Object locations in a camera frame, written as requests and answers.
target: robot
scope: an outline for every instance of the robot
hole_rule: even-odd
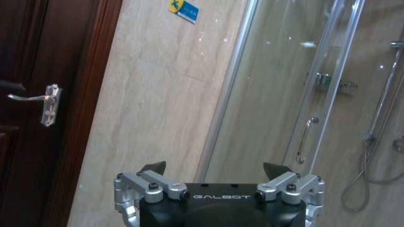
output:
[[[128,227],[315,227],[326,184],[286,166],[264,163],[266,183],[180,183],[166,162],[114,180],[115,210]]]

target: sticker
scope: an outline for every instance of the sticker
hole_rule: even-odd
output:
[[[186,0],[171,0],[168,10],[191,23],[196,23],[196,17],[200,10]]]

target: beige wall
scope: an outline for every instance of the beige wall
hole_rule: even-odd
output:
[[[192,0],[196,24],[168,0],[124,0],[88,140],[71,227],[123,226],[112,180],[167,161],[192,181],[247,0]]]

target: door handle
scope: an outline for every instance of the door handle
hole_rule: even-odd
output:
[[[314,116],[308,119],[308,121],[306,122],[306,125],[304,125],[302,140],[300,140],[300,144],[299,144],[299,150],[296,153],[296,161],[299,164],[303,164],[307,159],[306,157],[303,157],[303,148],[304,148],[306,138],[308,136],[311,126],[312,126],[312,124],[316,124],[316,123],[319,123],[319,118],[316,116]]]
[[[44,101],[43,118],[40,122],[46,127],[50,127],[56,120],[62,90],[58,84],[52,84],[47,86],[46,95],[43,96],[22,97],[8,94],[7,97],[16,101]]]

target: bolt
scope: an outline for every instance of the bolt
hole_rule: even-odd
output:
[[[180,188],[182,186],[183,186],[182,183],[175,183],[175,184],[172,185],[174,188]]]
[[[188,198],[190,198],[190,196],[191,196],[191,193],[190,193],[190,191],[183,191],[182,192],[182,194],[179,195],[179,199],[182,200],[182,201],[184,201],[184,200],[187,200]]]
[[[150,183],[150,189],[156,190],[159,188],[158,183]]]
[[[266,201],[266,195],[262,192],[256,192],[255,193],[255,198],[259,202],[264,202]]]
[[[271,189],[272,186],[271,186],[271,185],[267,185],[267,184],[263,184],[263,185],[262,185],[262,188],[263,188],[263,189]]]
[[[290,183],[290,184],[286,186],[286,189],[287,189],[290,192],[295,192],[295,191],[296,191],[296,184]]]

